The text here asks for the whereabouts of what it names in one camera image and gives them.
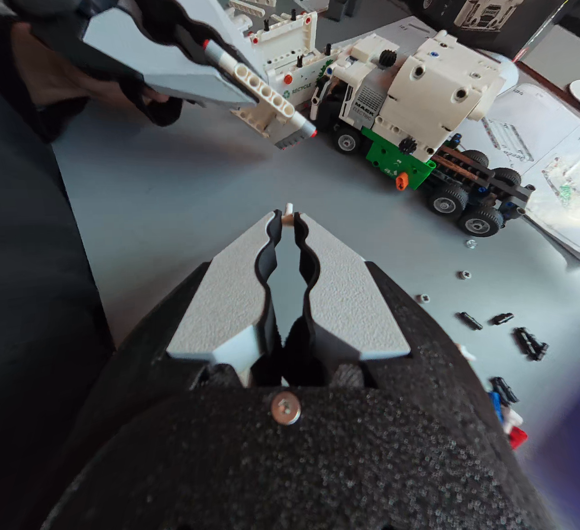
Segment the white and green lego truck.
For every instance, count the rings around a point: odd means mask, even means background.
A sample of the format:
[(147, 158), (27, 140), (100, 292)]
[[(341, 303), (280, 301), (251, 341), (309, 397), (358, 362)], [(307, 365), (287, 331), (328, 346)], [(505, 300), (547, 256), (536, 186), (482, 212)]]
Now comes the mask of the white and green lego truck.
[(322, 72), (310, 120), (338, 152), (366, 157), (399, 191), (427, 183), (429, 209), (475, 238), (526, 214), (535, 190), (481, 151), (461, 151), (464, 120), (480, 121), (504, 85), (499, 64), (445, 31), (410, 55), (369, 34)]

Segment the person's left hand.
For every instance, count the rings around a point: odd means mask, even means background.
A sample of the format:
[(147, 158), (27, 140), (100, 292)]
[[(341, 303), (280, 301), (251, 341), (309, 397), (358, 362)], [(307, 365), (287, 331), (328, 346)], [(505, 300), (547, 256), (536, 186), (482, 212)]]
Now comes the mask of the person's left hand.
[(18, 74), (37, 106), (89, 98), (117, 109), (134, 107), (119, 84), (99, 81), (77, 69), (34, 37), (27, 23), (12, 25), (11, 47)]

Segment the open instruction booklet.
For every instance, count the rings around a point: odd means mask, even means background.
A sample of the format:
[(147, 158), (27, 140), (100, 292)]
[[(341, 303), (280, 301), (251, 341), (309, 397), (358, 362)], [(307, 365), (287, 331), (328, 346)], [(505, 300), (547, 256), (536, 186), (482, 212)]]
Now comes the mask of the open instruction booklet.
[(460, 150), (484, 153), (533, 186), (525, 218), (579, 258), (579, 117), (548, 91), (521, 83), (505, 89), (475, 122), (458, 132)]

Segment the pile of coloured lego pieces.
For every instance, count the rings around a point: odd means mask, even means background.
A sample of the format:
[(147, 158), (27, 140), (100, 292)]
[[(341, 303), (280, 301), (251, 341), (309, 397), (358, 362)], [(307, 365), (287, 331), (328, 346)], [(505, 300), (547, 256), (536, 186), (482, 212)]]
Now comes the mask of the pile of coloured lego pieces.
[(513, 409), (519, 402), (504, 378), (495, 376), (489, 380), (491, 390), (487, 392), (491, 407), (508, 438), (512, 450), (516, 451), (527, 440), (527, 433), (521, 428), (523, 418)]

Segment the person's left forearm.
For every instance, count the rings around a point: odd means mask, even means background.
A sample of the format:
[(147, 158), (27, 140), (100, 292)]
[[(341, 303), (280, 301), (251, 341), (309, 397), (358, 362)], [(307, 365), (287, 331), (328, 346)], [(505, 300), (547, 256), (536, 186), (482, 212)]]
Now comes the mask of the person's left forearm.
[(89, 98), (65, 99), (48, 106), (33, 103), (13, 55), (11, 28), (15, 23), (16, 19), (1, 16), (1, 96), (44, 143), (52, 143), (83, 112)]

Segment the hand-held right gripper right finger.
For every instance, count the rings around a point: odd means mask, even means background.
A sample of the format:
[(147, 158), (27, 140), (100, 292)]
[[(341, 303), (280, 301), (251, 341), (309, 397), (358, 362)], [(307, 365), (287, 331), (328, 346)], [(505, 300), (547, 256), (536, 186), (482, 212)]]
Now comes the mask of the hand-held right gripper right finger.
[(409, 356), (411, 346), (378, 284), (381, 269), (304, 213), (294, 214), (294, 235), (306, 290), (283, 348), (284, 379), (327, 386), (341, 371), (364, 379), (367, 362)]

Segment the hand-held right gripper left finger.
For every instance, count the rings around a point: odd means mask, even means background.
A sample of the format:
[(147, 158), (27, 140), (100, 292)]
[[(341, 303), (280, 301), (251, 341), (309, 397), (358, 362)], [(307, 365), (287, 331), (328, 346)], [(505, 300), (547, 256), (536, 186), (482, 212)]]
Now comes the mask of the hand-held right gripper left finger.
[(211, 260), (167, 346), (171, 359), (229, 365), (243, 387), (256, 384), (252, 367), (281, 345), (267, 283), (281, 220), (268, 212)]

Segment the lego beam assembly with pins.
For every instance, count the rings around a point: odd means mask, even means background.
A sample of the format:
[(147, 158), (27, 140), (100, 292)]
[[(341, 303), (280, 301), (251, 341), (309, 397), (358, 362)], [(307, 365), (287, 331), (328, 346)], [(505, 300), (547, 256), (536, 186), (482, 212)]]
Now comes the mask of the lego beam assembly with pins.
[(237, 61), (215, 41), (202, 44), (208, 61), (257, 99), (254, 107), (238, 106), (232, 113), (279, 149), (286, 149), (317, 135), (313, 123), (287, 99), (267, 85), (244, 63)]

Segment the black lego connector piece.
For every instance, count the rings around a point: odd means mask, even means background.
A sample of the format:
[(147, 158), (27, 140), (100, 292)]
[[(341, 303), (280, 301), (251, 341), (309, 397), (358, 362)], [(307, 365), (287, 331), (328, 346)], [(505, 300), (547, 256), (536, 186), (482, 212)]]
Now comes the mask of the black lego connector piece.
[(515, 328), (513, 335), (520, 346), (520, 350), (532, 361), (541, 361), (545, 357), (549, 345), (538, 340), (525, 327)]

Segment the white lego container body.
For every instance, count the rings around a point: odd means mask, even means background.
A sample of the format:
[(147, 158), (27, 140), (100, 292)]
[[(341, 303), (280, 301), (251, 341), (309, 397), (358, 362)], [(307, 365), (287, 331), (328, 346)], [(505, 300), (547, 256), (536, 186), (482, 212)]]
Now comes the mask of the white lego container body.
[[(317, 83), (327, 76), (342, 49), (328, 43), (315, 47), (317, 13), (292, 14), (248, 36), (263, 63), (262, 79), (302, 114), (311, 105)], [(309, 120), (309, 112), (302, 114)]]

